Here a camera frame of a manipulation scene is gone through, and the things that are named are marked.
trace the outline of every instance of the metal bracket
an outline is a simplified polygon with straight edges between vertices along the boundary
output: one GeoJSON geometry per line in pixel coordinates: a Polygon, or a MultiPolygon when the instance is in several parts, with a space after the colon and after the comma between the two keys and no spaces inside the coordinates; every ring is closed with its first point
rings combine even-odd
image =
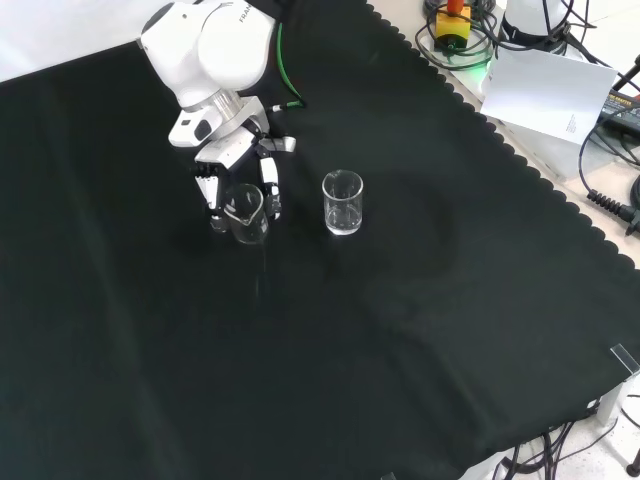
{"type": "Polygon", "coordinates": [[[242,97],[240,101],[244,103],[242,110],[226,123],[220,125],[210,137],[212,142],[220,140],[226,137],[231,132],[237,130],[242,126],[244,122],[249,118],[255,118],[260,130],[263,133],[269,133],[269,120],[267,120],[267,114],[264,111],[264,107],[258,97],[242,97]]]}
{"type": "Polygon", "coordinates": [[[638,362],[627,352],[622,344],[611,348],[611,352],[620,363],[629,370],[631,376],[600,399],[600,407],[598,408],[596,418],[602,426],[606,426],[611,423],[613,419],[618,418],[622,404],[633,386],[633,381],[640,373],[640,365],[638,365],[638,362]]]}
{"type": "Polygon", "coordinates": [[[270,152],[293,153],[296,149],[296,139],[293,137],[263,138],[260,140],[260,145],[270,152]]]}

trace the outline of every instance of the black cable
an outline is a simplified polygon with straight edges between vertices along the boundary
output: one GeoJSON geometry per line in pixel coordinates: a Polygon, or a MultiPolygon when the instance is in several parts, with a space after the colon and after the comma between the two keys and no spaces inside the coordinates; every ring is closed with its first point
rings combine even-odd
{"type": "Polygon", "coordinates": [[[493,477],[491,477],[491,480],[496,480],[498,478],[498,470],[500,470],[500,465],[502,464],[498,463],[498,465],[496,465],[496,469],[493,471],[493,477]]]}
{"type": "Polygon", "coordinates": [[[544,10],[544,22],[547,24],[547,35],[551,35],[551,21],[549,19],[549,5],[547,5],[547,0],[542,0],[542,9],[544,10]]]}
{"type": "Polygon", "coordinates": [[[533,43],[531,45],[528,45],[526,47],[516,48],[513,45],[500,41],[498,38],[496,38],[492,30],[491,31],[487,30],[487,28],[484,25],[485,23],[484,17],[480,19],[480,24],[483,26],[483,32],[487,35],[487,37],[489,37],[493,41],[494,46],[502,47],[505,50],[511,50],[513,52],[525,52],[527,50],[533,50],[538,47],[542,47],[547,42],[554,40],[556,35],[561,34],[564,31],[565,24],[567,22],[567,19],[569,18],[569,15],[571,15],[571,12],[573,11],[573,4],[574,4],[574,0],[569,0],[569,7],[567,8],[567,12],[565,16],[562,18],[560,23],[554,29],[551,30],[551,33],[549,33],[546,37],[544,37],[540,41],[533,43]]]}
{"type": "Polygon", "coordinates": [[[632,165],[632,166],[635,166],[635,167],[640,167],[640,162],[637,162],[636,161],[637,159],[634,160],[635,156],[633,154],[631,154],[632,158],[625,157],[624,154],[622,154],[622,152],[620,152],[620,150],[618,150],[613,145],[611,145],[609,143],[609,141],[605,137],[603,137],[600,132],[598,132],[596,130],[594,133],[595,133],[596,137],[598,137],[600,139],[600,141],[607,146],[607,148],[609,149],[609,153],[611,155],[615,155],[616,157],[620,157],[622,160],[627,162],[629,165],[632,165]]]}
{"type": "MultiPolygon", "coordinates": [[[[565,2],[565,0],[560,0],[562,2],[562,4],[567,7],[569,7],[569,4],[567,2],[565,2]]],[[[582,22],[583,25],[585,25],[587,28],[598,28],[595,25],[590,24],[589,22],[587,22],[586,18],[582,18],[580,15],[578,15],[576,12],[574,12],[573,10],[571,10],[571,14],[576,17],[578,20],[580,20],[582,22]]]]}
{"type": "MultiPolygon", "coordinates": [[[[589,52],[589,50],[587,50],[586,47],[584,45],[582,45],[582,43],[578,42],[578,39],[576,37],[574,37],[573,35],[571,35],[571,34],[567,35],[567,43],[569,45],[571,45],[572,47],[574,47],[576,50],[578,50],[582,55],[584,55],[584,57],[589,62],[591,62],[591,63],[599,63],[600,65],[602,65],[604,67],[613,69],[613,67],[611,65],[609,65],[608,63],[603,62],[598,57],[596,57],[594,54],[589,52]]],[[[638,87],[638,85],[633,83],[631,81],[631,79],[628,78],[626,75],[623,75],[622,73],[620,73],[618,71],[616,71],[616,75],[619,76],[626,83],[631,85],[633,88],[635,88],[638,92],[640,92],[640,87],[638,87]]]]}
{"type": "Polygon", "coordinates": [[[578,155],[578,173],[580,174],[580,180],[582,180],[582,184],[584,185],[584,188],[587,189],[587,192],[589,192],[590,194],[594,192],[594,190],[589,186],[589,184],[587,183],[587,180],[584,178],[584,172],[582,171],[582,156],[584,154],[584,149],[587,146],[587,142],[589,141],[589,138],[591,137],[591,135],[593,135],[593,133],[600,128],[603,124],[605,124],[606,122],[608,122],[609,120],[611,120],[613,117],[615,117],[616,115],[620,115],[621,113],[626,113],[626,112],[630,112],[632,110],[635,110],[636,108],[639,108],[638,105],[631,105],[630,107],[624,107],[621,109],[616,110],[615,112],[612,112],[606,116],[604,116],[603,118],[601,118],[598,123],[596,123],[593,128],[591,129],[591,131],[589,131],[589,133],[587,134],[586,138],[584,139],[584,142],[582,142],[582,146],[580,147],[580,153],[578,155]]]}
{"type": "Polygon", "coordinates": [[[622,414],[627,417],[627,420],[629,420],[633,425],[635,425],[637,428],[640,428],[640,424],[638,424],[638,422],[636,422],[633,418],[631,418],[629,416],[629,414],[627,412],[624,411],[624,408],[620,409],[620,412],[622,412],[622,414]]]}
{"type": "Polygon", "coordinates": [[[516,464],[518,463],[518,455],[520,455],[520,445],[517,445],[513,451],[513,460],[511,461],[511,468],[507,472],[507,476],[504,480],[511,480],[516,476],[516,464]]]}
{"type": "Polygon", "coordinates": [[[571,22],[569,22],[568,25],[571,25],[572,27],[578,27],[578,28],[587,28],[589,30],[594,29],[594,28],[598,28],[598,27],[594,27],[594,26],[585,26],[584,23],[571,23],[571,22]]]}
{"type": "MultiPolygon", "coordinates": [[[[440,48],[442,48],[443,50],[451,53],[452,55],[460,55],[460,56],[468,56],[468,57],[472,57],[474,55],[479,55],[480,53],[483,53],[486,50],[488,50],[488,48],[491,46],[491,44],[489,44],[483,50],[472,52],[472,53],[467,53],[467,52],[470,52],[471,50],[473,50],[475,47],[479,46],[481,43],[488,41],[486,36],[484,38],[481,38],[478,42],[474,43],[470,47],[464,47],[464,48],[452,48],[450,45],[442,43],[440,41],[440,39],[436,38],[435,33],[433,33],[433,30],[431,30],[431,22],[436,18],[436,15],[438,13],[446,13],[450,17],[461,18],[461,19],[463,19],[466,22],[471,24],[471,29],[472,30],[481,31],[479,26],[478,26],[478,23],[474,22],[470,18],[465,17],[464,15],[460,15],[459,13],[451,13],[451,12],[449,12],[447,10],[442,10],[442,7],[441,8],[437,8],[437,9],[431,11],[429,13],[429,15],[427,16],[427,25],[426,25],[426,29],[429,32],[429,35],[431,35],[431,38],[433,39],[434,46],[439,46],[440,48]]],[[[489,15],[491,17],[493,17],[493,19],[494,19],[493,26],[495,28],[495,26],[498,23],[498,19],[492,13],[490,13],[489,15]]],[[[424,31],[424,28],[421,29],[418,33],[422,33],[423,31],[424,31]]]]}
{"type": "Polygon", "coordinates": [[[633,182],[629,197],[631,199],[631,205],[633,205],[636,210],[640,210],[640,176],[633,182]]]}
{"type": "Polygon", "coordinates": [[[593,138],[590,138],[590,139],[589,139],[589,141],[590,141],[591,143],[593,143],[596,147],[598,147],[598,148],[600,148],[601,150],[603,150],[603,151],[607,152],[609,155],[615,155],[615,154],[616,154],[616,152],[612,152],[611,150],[609,150],[609,149],[607,148],[607,146],[606,146],[606,145],[601,145],[601,144],[599,144],[599,143],[598,143],[598,142],[596,142],[593,138]]]}
{"type": "Polygon", "coordinates": [[[587,5],[584,9],[584,30],[582,31],[582,38],[580,38],[580,43],[584,44],[584,39],[587,36],[587,24],[589,23],[589,0],[587,0],[587,5]]]}
{"type": "Polygon", "coordinates": [[[563,462],[563,461],[564,461],[564,460],[566,460],[567,458],[571,458],[571,457],[573,457],[574,455],[578,455],[579,453],[582,453],[582,452],[584,452],[584,451],[589,450],[589,449],[590,449],[591,447],[593,447],[595,444],[597,444],[598,442],[600,442],[604,437],[606,437],[606,436],[607,436],[607,435],[609,435],[611,432],[613,432],[613,429],[614,429],[614,428],[616,428],[616,425],[618,425],[618,419],[617,419],[617,418],[616,418],[616,421],[615,421],[615,422],[613,422],[613,425],[611,426],[611,428],[610,428],[609,430],[607,430],[606,432],[604,432],[602,435],[600,435],[600,436],[599,436],[599,437],[598,437],[594,442],[592,442],[590,445],[588,445],[588,446],[586,446],[586,447],[584,447],[584,448],[581,448],[580,450],[577,450],[577,451],[575,451],[575,452],[573,452],[573,453],[570,453],[570,454],[569,454],[569,455],[567,455],[567,456],[561,457],[561,458],[558,460],[558,462],[556,462],[556,467],[557,467],[557,464],[558,464],[559,462],[563,462]]]}
{"type": "MultiPolygon", "coordinates": [[[[426,25],[424,27],[422,27],[420,30],[418,30],[418,32],[416,33],[415,41],[416,41],[416,45],[418,46],[418,50],[420,50],[420,53],[422,53],[422,55],[424,55],[431,63],[433,63],[437,67],[440,67],[440,68],[445,69],[445,70],[450,70],[450,71],[468,70],[468,69],[479,67],[479,66],[483,66],[483,65],[486,65],[487,63],[489,63],[489,61],[491,60],[492,52],[489,52],[488,54],[486,54],[485,58],[483,58],[482,60],[480,60],[478,62],[471,62],[471,63],[467,63],[465,65],[447,65],[447,64],[442,63],[431,52],[426,50],[422,46],[422,44],[420,43],[420,40],[419,40],[420,34],[422,32],[424,32],[425,30],[428,31],[429,35],[433,39],[434,48],[436,46],[438,46],[441,49],[443,49],[443,54],[445,56],[458,55],[458,56],[472,57],[472,56],[476,56],[476,55],[481,55],[481,54],[487,52],[491,48],[491,43],[489,42],[489,39],[486,37],[486,35],[483,38],[481,38],[478,42],[474,43],[473,45],[471,45],[469,47],[465,47],[465,48],[451,48],[449,45],[446,45],[446,44],[442,43],[438,38],[436,38],[433,30],[431,29],[431,24],[433,23],[433,21],[435,20],[436,16],[439,13],[444,13],[444,14],[450,16],[450,17],[462,18],[463,20],[465,20],[466,22],[469,22],[471,24],[471,29],[472,30],[482,32],[482,28],[480,27],[480,25],[477,22],[475,22],[474,20],[472,20],[471,18],[465,17],[464,15],[460,15],[460,14],[457,14],[457,13],[451,13],[451,12],[446,10],[446,7],[433,8],[427,14],[426,25]],[[487,42],[486,47],[484,47],[483,49],[481,49],[479,51],[471,52],[471,50],[473,50],[474,48],[478,47],[479,45],[481,45],[484,42],[487,42]]],[[[490,13],[490,12],[487,12],[486,16],[488,16],[489,18],[493,19],[492,28],[495,28],[497,23],[498,23],[498,19],[496,18],[496,16],[493,15],[492,13],[490,13]]]]}
{"type": "MultiPolygon", "coordinates": [[[[561,427],[562,431],[560,432],[560,435],[558,435],[558,438],[556,438],[556,440],[551,444],[551,448],[550,448],[550,454],[551,455],[553,455],[556,452],[556,450],[558,448],[558,443],[562,440],[567,427],[568,427],[568,424],[563,425],[561,427]]],[[[520,474],[523,474],[523,475],[529,475],[529,474],[537,472],[538,470],[540,470],[541,468],[544,467],[546,459],[542,459],[541,461],[536,462],[536,463],[531,464],[531,465],[529,465],[529,462],[531,462],[532,460],[535,460],[539,456],[544,455],[546,453],[548,453],[548,452],[546,451],[546,448],[545,448],[540,453],[534,455],[533,457],[525,460],[522,463],[517,464],[516,465],[516,473],[520,473],[520,474]]],[[[501,465],[503,467],[509,469],[509,468],[511,468],[511,464],[512,464],[512,461],[509,458],[505,457],[505,458],[502,459],[501,465]]]]}
{"type": "Polygon", "coordinates": [[[620,134],[620,145],[622,145],[622,148],[624,149],[624,151],[627,152],[629,156],[632,158],[633,163],[635,163],[636,165],[640,165],[640,160],[638,160],[638,157],[634,155],[634,153],[629,148],[627,141],[624,139],[624,133],[620,134]]]}
{"type": "Polygon", "coordinates": [[[556,475],[558,473],[558,464],[560,463],[561,460],[561,455],[562,455],[562,447],[564,447],[564,442],[567,440],[567,437],[569,436],[569,432],[571,431],[571,429],[573,428],[573,426],[575,425],[575,422],[572,422],[569,424],[569,427],[565,430],[562,440],[560,441],[560,444],[558,445],[558,455],[556,456],[556,461],[555,461],[555,465],[553,465],[552,467],[552,473],[551,473],[551,480],[556,480],[556,475]]]}
{"type": "Polygon", "coordinates": [[[553,468],[553,453],[551,451],[551,437],[549,437],[548,433],[542,435],[542,440],[544,442],[544,480],[551,479],[551,469],[553,468]]]}

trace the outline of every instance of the black cloth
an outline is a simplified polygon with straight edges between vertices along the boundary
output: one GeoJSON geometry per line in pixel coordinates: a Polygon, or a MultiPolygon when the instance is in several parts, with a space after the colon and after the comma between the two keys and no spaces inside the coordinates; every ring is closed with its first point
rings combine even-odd
{"type": "Polygon", "coordinates": [[[298,151],[264,248],[210,231],[135,45],[0,87],[6,478],[456,479],[626,378],[632,262],[396,31],[308,0],[284,44],[309,108],[272,118],[298,151]]]}
{"type": "Polygon", "coordinates": [[[260,9],[276,20],[280,20],[289,11],[293,0],[249,0],[247,3],[260,9]]]}

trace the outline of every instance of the white device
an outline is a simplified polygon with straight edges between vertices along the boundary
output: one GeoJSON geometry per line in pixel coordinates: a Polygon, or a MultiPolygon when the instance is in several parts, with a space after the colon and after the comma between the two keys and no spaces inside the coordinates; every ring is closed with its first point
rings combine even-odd
{"type": "Polygon", "coordinates": [[[267,66],[275,20],[243,0],[170,3],[146,23],[139,39],[151,65],[182,111],[169,133],[176,147],[203,147],[195,157],[198,185],[211,224],[226,231],[223,194],[229,173],[259,159],[267,213],[280,215],[278,171],[270,152],[293,151],[292,138],[271,139],[254,86],[267,66]]]}
{"type": "MultiPolygon", "coordinates": [[[[552,31],[561,31],[567,7],[562,0],[546,0],[549,26],[552,31]]],[[[505,41],[528,46],[539,42],[549,34],[542,0],[509,0],[502,20],[501,35],[505,41]]],[[[558,53],[565,42],[549,42],[548,50],[558,53]]]]}

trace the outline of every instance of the green cable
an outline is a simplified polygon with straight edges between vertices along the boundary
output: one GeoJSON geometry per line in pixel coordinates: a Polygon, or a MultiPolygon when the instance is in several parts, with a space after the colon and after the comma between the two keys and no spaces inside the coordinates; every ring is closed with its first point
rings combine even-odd
{"type": "Polygon", "coordinates": [[[302,100],[302,95],[296,90],[296,87],[293,86],[291,80],[289,80],[289,76],[287,75],[287,71],[284,69],[284,62],[282,61],[282,24],[278,26],[278,37],[276,41],[276,57],[278,59],[278,69],[280,70],[280,76],[282,77],[282,81],[285,85],[291,90],[296,97],[298,97],[298,101],[289,102],[286,104],[287,108],[296,108],[296,107],[304,107],[305,103],[302,100]]]}

